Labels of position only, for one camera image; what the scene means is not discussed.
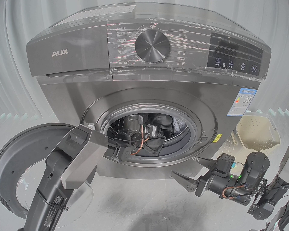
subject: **touch control panel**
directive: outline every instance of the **touch control panel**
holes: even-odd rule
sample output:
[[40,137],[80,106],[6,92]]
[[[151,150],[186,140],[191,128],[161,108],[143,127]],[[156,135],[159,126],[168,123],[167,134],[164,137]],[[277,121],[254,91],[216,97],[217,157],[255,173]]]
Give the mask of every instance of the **touch control panel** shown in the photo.
[[211,34],[208,67],[259,75],[263,50],[245,41]]

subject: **white plastic basket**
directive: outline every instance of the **white plastic basket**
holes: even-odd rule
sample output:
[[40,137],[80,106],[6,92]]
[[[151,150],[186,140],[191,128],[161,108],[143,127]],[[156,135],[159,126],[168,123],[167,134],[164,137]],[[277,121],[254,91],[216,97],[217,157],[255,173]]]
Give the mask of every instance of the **white plastic basket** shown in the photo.
[[[272,118],[264,113],[246,112],[216,153],[220,156],[227,153],[236,157],[235,162],[245,163],[247,156],[254,151],[269,155],[280,145],[280,136]],[[241,164],[232,168],[231,172],[241,172]]]

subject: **sticker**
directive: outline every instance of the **sticker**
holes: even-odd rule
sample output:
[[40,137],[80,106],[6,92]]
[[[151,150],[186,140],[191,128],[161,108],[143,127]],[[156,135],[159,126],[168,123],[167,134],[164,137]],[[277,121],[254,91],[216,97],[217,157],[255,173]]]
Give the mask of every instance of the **sticker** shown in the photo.
[[241,88],[227,116],[242,116],[249,107],[257,90]]
[[54,26],[58,26],[63,23],[68,23],[68,22],[83,19],[83,18],[101,16],[105,14],[131,13],[135,7],[136,7],[135,5],[122,5],[122,6],[112,6],[112,7],[82,11],[74,15],[71,15],[70,17],[62,20],[61,22],[57,23]]
[[[62,202],[62,196],[59,195],[55,198],[55,200],[53,201],[53,204],[59,206],[61,204],[61,202]],[[53,208],[53,207],[50,208],[48,216],[45,220],[44,226],[50,228],[57,211],[58,211],[57,208]]]
[[156,132],[156,130],[157,130],[157,127],[156,127],[156,126],[153,126],[153,132],[152,132],[152,134],[151,134],[152,137],[155,137],[155,132]]
[[221,138],[221,136],[222,134],[218,134],[212,143],[216,143]]

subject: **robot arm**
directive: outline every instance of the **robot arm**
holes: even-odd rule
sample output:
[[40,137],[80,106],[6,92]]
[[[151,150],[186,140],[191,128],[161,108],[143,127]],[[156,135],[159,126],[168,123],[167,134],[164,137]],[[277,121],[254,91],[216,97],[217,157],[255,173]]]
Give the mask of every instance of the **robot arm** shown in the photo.
[[[70,130],[47,157],[46,170],[35,193],[25,226],[18,231],[53,231],[61,214],[69,209],[66,204],[73,190],[94,176],[96,165],[102,156],[125,162],[134,148],[126,142],[109,139],[84,125]],[[193,157],[193,160],[209,169],[198,180],[174,171],[171,174],[188,192],[195,192],[198,197],[205,191],[212,191],[221,199],[247,206],[255,195],[248,213],[255,219],[264,220],[288,190],[288,158],[289,150],[281,162],[278,175],[268,188],[263,176],[270,162],[261,152],[248,155],[239,176],[230,174],[235,165],[235,157],[225,153],[217,160]],[[279,214],[282,215],[280,227],[285,227],[289,222],[289,207],[285,206]]]
[[[267,180],[263,178],[270,166],[268,158],[262,152],[252,152],[239,176],[230,174],[235,165],[233,156],[223,153],[217,160],[193,157],[209,171],[198,178],[191,179],[172,171],[172,177],[188,192],[195,192],[201,196],[205,191],[212,191],[220,196],[247,206],[255,195],[253,204],[248,213],[257,220],[267,219],[273,212],[276,203],[289,189],[289,147],[281,161],[279,172],[267,187]],[[265,231],[284,230],[289,223],[289,201],[282,207]]]
[[53,231],[74,189],[94,176],[101,157],[125,160],[130,146],[79,125],[70,130],[46,159],[46,170],[33,198],[24,228],[18,231]]

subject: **front-load washing machine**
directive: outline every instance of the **front-load washing machine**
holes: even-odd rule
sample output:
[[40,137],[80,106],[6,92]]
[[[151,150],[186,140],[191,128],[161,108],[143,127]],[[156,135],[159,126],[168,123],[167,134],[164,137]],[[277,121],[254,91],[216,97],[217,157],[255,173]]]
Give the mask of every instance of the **front-load washing machine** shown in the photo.
[[216,12],[163,3],[84,9],[26,50],[59,122],[115,138],[129,116],[169,127],[157,150],[125,162],[104,156],[96,169],[135,179],[168,179],[171,170],[195,176],[201,166],[192,157],[211,158],[229,137],[271,56],[261,39]]

